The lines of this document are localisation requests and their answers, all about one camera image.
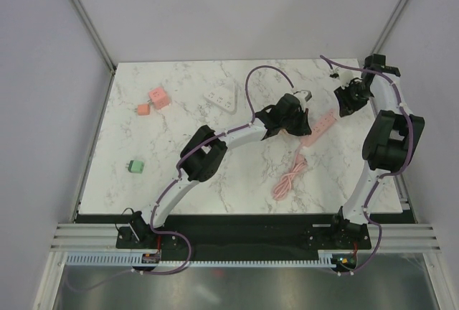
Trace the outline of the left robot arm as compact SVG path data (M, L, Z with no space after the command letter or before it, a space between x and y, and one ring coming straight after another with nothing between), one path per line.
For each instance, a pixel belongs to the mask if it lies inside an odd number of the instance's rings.
M159 235L179 236L189 243L182 234L159 230L175 206L186 193L216 174L228 151L271 138L282 130L298 137L310 135L306 103L311 98L308 90L287 93L275 105L256 112L252 121L242 126L221 132L207 125L200 127L180 153L176 165L178 176L149 206L150 219L146 219L145 210L133 211L128 224L117 229L116 248L153 248Z

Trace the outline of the white triangular power strip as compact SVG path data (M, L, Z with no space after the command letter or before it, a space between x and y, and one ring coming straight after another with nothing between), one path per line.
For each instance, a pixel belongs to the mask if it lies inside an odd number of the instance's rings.
M237 112L237 89L235 85L221 85L203 94L204 99L219 109L235 114Z

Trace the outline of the pink power strip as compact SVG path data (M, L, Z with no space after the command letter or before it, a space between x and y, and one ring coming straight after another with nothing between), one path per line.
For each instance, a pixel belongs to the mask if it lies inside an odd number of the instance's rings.
M318 119L311 130L311 134L301 139L301 145L304 147L312 146L336 123L336 121L336 111L334 109L329 110Z

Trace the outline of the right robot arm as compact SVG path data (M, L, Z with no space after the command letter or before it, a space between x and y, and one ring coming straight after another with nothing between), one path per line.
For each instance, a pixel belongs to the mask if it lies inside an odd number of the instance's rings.
M410 164L425 127L425 119L408 108L393 77L396 67L386 64L384 55L365 58L361 76L335 89L340 117L350 116L373 98L379 110L364 140L364 168L356 187L333 216L328 239L335 248L369 249L367 225L383 184L401 174Z

